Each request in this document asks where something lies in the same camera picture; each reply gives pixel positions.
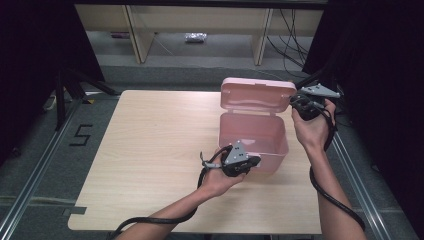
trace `human arm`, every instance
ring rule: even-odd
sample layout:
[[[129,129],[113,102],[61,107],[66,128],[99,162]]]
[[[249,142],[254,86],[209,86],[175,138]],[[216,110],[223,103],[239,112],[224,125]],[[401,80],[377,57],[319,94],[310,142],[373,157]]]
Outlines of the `human arm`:
[[[218,163],[220,159],[221,155],[219,155],[214,162]],[[241,174],[237,177],[227,177],[221,169],[211,169],[206,173],[203,183],[198,189],[158,212],[153,213],[149,217],[167,219],[183,217],[209,199],[224,194],[233,185],[243,181],[245,175],[246,174]],[[117,239],[164,239],[176,226],[177,224],[136,223],[125,230]]]
[[[332,116],[333,124],[335,105],[325,101],[326,109]],[[318,116],[310,121],[303,121],[296,109],[292,111],[296,136],[311,162],[315,179],[318,184],[332,197],[345,206],[352,208],[346,194],[340,186],[324,151],[324,145],[329,135],[324,116]],[[321,230],[325,239],[366,239],[360,225],[347,213],[318,194],[318,205]]]

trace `open lid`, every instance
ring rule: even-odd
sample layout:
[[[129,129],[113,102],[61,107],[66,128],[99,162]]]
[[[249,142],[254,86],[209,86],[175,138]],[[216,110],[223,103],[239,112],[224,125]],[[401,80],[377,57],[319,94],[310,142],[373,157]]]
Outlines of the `open lid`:
[[[284,112],[290,96],[296,93],[292,82],[226,78],[221,85],[221,107],[228,110]]]

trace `pink plastic container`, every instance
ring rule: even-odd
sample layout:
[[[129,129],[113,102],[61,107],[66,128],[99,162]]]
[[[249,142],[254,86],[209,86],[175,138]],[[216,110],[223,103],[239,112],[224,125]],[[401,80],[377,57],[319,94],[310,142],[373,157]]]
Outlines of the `pink plastic container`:
[[[219,146],[241,140],[246,152],[261,157],[252,171],[274,173],[289,151],[284,112],[296,93],[291,82],[226,78],[221,85]]]

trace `forearm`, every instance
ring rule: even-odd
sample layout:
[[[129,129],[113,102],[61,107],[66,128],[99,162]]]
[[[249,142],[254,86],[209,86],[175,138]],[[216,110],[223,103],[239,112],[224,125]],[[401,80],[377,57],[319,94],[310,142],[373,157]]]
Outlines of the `forearm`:
[[[328,162],[327,155],[321,149],[307,149],[314,176],[318,184],[330,196],[345,206],[352,208],[342,187]],[[360,225],[347,213],[318,193],[321,229],[325,239],[365,239]]]
[[[154,218],[179,218],[189,214],[212,196],[202,188],[150,215]],[[157,240],[164,239],[177,224],[136,223],[125,230],[119,240]]]

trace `wooden table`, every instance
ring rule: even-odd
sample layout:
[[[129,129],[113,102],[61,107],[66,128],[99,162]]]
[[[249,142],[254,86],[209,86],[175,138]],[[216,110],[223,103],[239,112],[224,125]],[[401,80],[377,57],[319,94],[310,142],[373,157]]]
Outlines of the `wooden table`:
[[[100,144],[72,214],[73,230],[114,230],[196,188],[200,151],[218,148],[219,92],[125,91]],[[223,196],[201,205],[175,232],[319,234],[317,193],[309,162],[296,139],[291,110],[289,154],[274,174],[249,173]]]

